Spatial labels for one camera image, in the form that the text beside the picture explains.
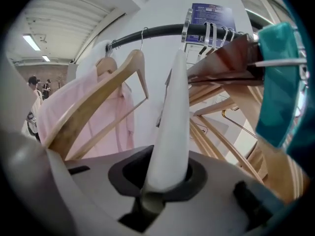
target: cap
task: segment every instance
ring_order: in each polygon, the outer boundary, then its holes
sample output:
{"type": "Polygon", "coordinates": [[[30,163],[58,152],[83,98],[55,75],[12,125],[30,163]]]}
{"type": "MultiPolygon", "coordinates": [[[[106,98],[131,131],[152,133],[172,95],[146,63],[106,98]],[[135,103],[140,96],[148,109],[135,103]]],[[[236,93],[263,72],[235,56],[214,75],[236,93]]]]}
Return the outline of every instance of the cap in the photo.
{"type": "Polygon", "coordinates": [[[36,76],[31,76],[29,78],[29,84],[37,85],[37,78],[36,78],[36,76]]]}

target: ceiling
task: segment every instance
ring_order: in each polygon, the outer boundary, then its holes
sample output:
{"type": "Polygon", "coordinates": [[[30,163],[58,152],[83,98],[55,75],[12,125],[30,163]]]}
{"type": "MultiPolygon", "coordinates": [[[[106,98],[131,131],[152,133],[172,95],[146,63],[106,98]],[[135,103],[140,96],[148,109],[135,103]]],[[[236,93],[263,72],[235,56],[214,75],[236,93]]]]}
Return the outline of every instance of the ceiling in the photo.
{"type": "Polygon", "coordinates": [[[111,22],[139,10],[146,1],[32,0],[8,33],[7,56],[16,65],[43,63],[42,55],[50,64],[68,64],[111,22]],[[31,34],[41,50],[35,51],[24,34],[31,34]]]}

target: clothing rack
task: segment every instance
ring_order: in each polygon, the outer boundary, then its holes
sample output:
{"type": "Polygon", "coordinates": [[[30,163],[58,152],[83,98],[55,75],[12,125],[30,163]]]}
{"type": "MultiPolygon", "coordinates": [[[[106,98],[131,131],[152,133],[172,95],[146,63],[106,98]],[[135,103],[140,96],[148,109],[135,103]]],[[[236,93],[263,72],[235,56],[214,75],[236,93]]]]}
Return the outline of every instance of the clothing rack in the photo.
{"type": "MultiPolygon", "coordinates": [[[[166,26],[158,26],[149,29],[145,29],[143,31],[143,39],[152,38],[152,37],[160,37],[160,36],[170,36],[170,35],[181,35],[183,31],[184,24],[177,25],[166,25],[166,26]]],[[[122,37],[118,40],[114,40],[112,42],[112,48],[116,48],[137,40],[141,40],[142,30],[122,37]]],[[[225,36],[225,29],[217,28],[217,38],[223,39],[225,36]]],[[[189,25],[187,35],[199,35],[205,36],[206,34],[206,26],[205,25],[189,25]]],[[[231,39],[233,32],[228,30],[228,34],[226,36],[226,40],[231,39]]],[[[241,36],[242,34],[234,32],[234,38],[241,36]]],[[[213,27],[211,26],[211,34],[213,36],[213,27]]]]}

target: hanger hook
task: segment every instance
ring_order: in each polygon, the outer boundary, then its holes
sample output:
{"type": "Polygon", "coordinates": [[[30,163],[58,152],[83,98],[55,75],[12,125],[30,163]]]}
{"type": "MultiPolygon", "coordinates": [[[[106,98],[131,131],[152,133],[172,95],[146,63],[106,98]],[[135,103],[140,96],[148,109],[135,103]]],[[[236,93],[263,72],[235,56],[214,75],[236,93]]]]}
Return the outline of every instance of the hanger hook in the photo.
{"type": "Polygon", "coordinates": [[[186,41],[186,37],[187,37],[187,31],[188,31],[188,26],[190,24],[191,21],[191,15],[192,15],[192,9],[188,9],[186,18],[185,18],[185,22],[184,22],[184,26],[183,26],[183,30],[182,30],[182,43],[183,43],[183,47],[182,50],[184,50],[185,48],[185,41],[186,41]]]}
{"type": "MultiPolygon", "coordinates": [[[[117,42],[116,39],[113,40],[112,45],[113,45],[115,42],[117,42]]],[[[116,47],[115,47],[115,50],[117,50],[117,47],[118,47],[118,49],[119,49],[119,46],[116,46],[116,47]]],[[[112,49],[113,49],[113,46],[112,46],[112,49]]]]}
{"type": "Polygon", "coordinates": [[[110,57],[112,57],[113,56],[113,42],[114,42],[114,40],[110,43],[110,57]]]}
{"type": "Polygon", "coordinates": [[[232,32],[232,37],[231,37],[231,40],[230,40],[230,42],[232,42],[233,39],[234,39],[235,31],[233,30],[233,28],[228,28],[228,30],[230,30],[232,32]]]}
{"type": "Polygon", "coordinates": [[[212,47],[208,51],[207,54],[213,53],[216,50],[217,47],[217,25],[215,23],[210,23],[213,27],[213,34],[212,34],[212,47]]]}
{"type": "Polygon", "coordinates": [[[143,29],[142,29],[142,32],[141,32],[141,47],[140,47],[140,50],[142,51],[142,46],[143,46],[143,31],[144,31],[144,29],[149,29],[148,27],[144,27],[143,29]]]}
{"type": "Polygon", "coordinates": [[[105,51],[105,55],[109,55],[110,56],[110,53],[111,53],[111,50],[110,50],[110,45],[111,45],[112,41],[109,41],[108,45],[107,45],[107,52],[105,51]]]}
{"type": "Polygon", "coordinates": [[[224,45],[224,42],[225,42],[227,34],[228,34],[227,28],[225,26],[222,26],[222,28],[223,28],[223,30],[225,30],[225,35],[224,35],[224,38],[223,38],[222,43],[220,45],[220,48],[224,45]]]}
{"type": "Polygon", "coordinates": [[[200,52],[198,54],[197,62],[201,60],[201,55],[204,53],[204,51],[209,46],[211,27],[210,27],[210,23],[209,22],[205,22],[204,25],[206,25],[205,42],[203,43],[203,47],[202,47],[202,49],[200,50],[200,52]]]}

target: brown wall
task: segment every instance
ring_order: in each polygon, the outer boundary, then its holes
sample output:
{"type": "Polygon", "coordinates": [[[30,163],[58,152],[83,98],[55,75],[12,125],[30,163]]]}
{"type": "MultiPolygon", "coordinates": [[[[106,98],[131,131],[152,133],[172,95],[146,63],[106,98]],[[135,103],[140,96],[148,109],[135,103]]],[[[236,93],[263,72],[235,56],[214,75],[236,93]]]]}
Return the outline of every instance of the brown wall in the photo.
{"type": "MultiPolygon", "coordinates": [[[[17,70],[26,82],[29,80],[29,77],[33,75],[40,79],[42,83],[50,79],[50,94],[52,94],[58,90],[58,81],[60,82],[60,88],[66,84],[67,68],[67,65],[25,65],[18,66],[17,70]]],[[[42,91],[41,84],[38,84],[38,89],[42,91]]]]}

